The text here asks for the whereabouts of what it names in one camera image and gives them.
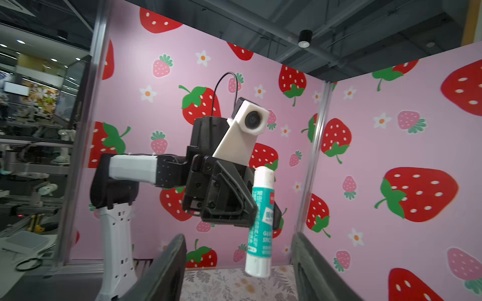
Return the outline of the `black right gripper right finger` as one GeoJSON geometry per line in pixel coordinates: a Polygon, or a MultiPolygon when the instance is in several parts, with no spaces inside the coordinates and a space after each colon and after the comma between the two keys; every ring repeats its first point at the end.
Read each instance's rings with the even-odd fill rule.
{"type": "Polygon", "coordinates": [[[292,238],[292,265],[299,300],[361,300],[301,232],[292,238]]]}

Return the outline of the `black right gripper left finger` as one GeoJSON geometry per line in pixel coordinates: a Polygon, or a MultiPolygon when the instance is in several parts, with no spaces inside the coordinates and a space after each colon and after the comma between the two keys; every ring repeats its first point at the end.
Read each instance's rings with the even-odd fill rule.
{"type": "Polygon", "coordinates": [[[147,273],[120,299],[132,301],[179,300],[186,264],[186,240],[182,234],[179,234],[154,260],[147,273]]]}

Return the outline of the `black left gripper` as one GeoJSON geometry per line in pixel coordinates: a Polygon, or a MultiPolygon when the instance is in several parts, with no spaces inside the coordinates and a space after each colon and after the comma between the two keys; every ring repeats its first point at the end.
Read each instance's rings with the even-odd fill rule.
{"type": "MultiPolygon", "coordinates": [[[[254,168],[213,156],[227,131],[227,119],[222,117],[195,121],[182,207],[207,223],[250,228],[257,212],[252,197],[254,168]]],[[[276,231],[282,212],[276,203],[273,211],[272,229],[276,231]]]]}

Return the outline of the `green white glue stick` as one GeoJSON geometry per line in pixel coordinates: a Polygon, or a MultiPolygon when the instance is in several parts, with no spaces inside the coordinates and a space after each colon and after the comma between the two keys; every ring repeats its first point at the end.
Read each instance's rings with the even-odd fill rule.
{"type": "Polygon", "coordinates": [[[260,166],[254,173],[252,197],[257,205],[255,221],[249,230],[245,272],[257,278],[271,274],[274,224],[274,172],[260,166]]]}

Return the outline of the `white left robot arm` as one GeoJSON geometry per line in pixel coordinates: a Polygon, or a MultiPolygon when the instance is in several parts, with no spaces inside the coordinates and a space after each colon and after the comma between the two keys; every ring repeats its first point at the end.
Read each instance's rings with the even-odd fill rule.
{"type": "Polygon", "coordinates": [[[182,188],[178,209],[211,224],[247,227],[246,272],[271,274],[272,234],[282,214],[275,202],[274,170],[269,159],[250,164],[256,140],[269,116],[250,112],[231,119],[195,121],[192,143],[184,157],[114,155],[100,158],[90,191],[104,239],[104,274],[98,300],[178,300],[187,264],[208,262],[208,248],[187,251],[178,235],[143,278],[134,270],[131,243],[132,205],[141,183],[182,188]]]}

